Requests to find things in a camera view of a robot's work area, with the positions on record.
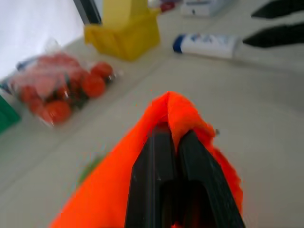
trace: yellow container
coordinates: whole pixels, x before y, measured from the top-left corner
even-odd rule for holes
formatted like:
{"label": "yellow container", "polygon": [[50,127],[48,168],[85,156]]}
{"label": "yellow container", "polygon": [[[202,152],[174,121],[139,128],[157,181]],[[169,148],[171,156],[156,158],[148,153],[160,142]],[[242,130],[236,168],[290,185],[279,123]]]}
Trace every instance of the yellow container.
{"label": "yellow container", "polygon": [[107,28],[85,26],[85,42],[91,43],[101,54],[133,61],[160,42],[156,17],[159,10],[130,19],[124,26]]}

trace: white countertop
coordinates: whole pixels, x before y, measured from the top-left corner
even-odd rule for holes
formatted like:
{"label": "white countertop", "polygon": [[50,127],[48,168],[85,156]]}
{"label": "white countertop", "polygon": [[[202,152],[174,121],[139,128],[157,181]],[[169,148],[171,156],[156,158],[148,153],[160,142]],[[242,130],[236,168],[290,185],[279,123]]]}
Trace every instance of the white countertop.
{"label": "white countertop", "polygon": [[81,40],[69,46],[80,58],[107,60],[125,75],[60,128],[50,130],[26,114],[0,136],[0,227],[47,227],[90,154],[110,151],[148,103],[166,91],[187,96],[220,129],[215,143],[244,180],[247,227],[303,227],[304,77],[298,71],[304,66],[294,72],[291,59],[304,60],[304,47],[263,51],[267,58],[257,51],[263,60],[258,66],[171,51],[180,33],[245,36],[303,18],[302,13],[273,22],[251,19],[263,2],[239,0],[212,19],[184,19],[178,10],[161,15],[161,46],[134,63],[98,55]]}

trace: green object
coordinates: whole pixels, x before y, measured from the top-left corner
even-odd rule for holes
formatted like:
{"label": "green object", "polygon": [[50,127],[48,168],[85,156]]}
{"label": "green object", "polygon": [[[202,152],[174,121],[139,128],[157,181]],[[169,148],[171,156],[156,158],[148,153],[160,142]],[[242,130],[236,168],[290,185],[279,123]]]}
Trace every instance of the green object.
{"label": "green object", "polygon": [[0,134],[20,120],[16,111],[0,96]]}
{"label": "green object", "polygon": [[88,164],[83,172],[81,173],[78,179],[78,186],[85,181],[85,179],[93,172],[93,170],[98,166],[98,164],[102,161],[103,157],[96,157],[90,164]]}

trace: plastic bag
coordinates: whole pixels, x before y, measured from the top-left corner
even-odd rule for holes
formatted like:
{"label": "plastic bag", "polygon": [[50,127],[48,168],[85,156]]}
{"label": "plastic bag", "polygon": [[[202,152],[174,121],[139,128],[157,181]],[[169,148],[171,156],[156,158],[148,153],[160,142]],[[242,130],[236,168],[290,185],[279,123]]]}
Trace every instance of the plastic bag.
{"label": "plastic bag", "polygon": [[16,68],[0,86],[47,125],[63,123],[90,99],[102,96],[117,76],[106,62],[88,67],[64,52],[34,57]]}

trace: orange plastic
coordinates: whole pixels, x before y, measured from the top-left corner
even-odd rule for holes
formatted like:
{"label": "orange plastic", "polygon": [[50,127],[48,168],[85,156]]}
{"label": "orange plastic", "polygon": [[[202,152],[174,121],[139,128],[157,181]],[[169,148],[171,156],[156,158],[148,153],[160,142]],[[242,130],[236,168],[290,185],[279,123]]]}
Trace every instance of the orange plastic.
{"label": "orange plastic", "polygon": [[115,146],[74,193],[51,228],[123,228],[132,166],[159,122],[168,122],[175,148],[180,138],[193,129],[221,165],[236,204],[242,212],[240,178],[224,155],[213,147],[213,128],[199,116],[185,97],[167,92],[151,102],[135,127]]}

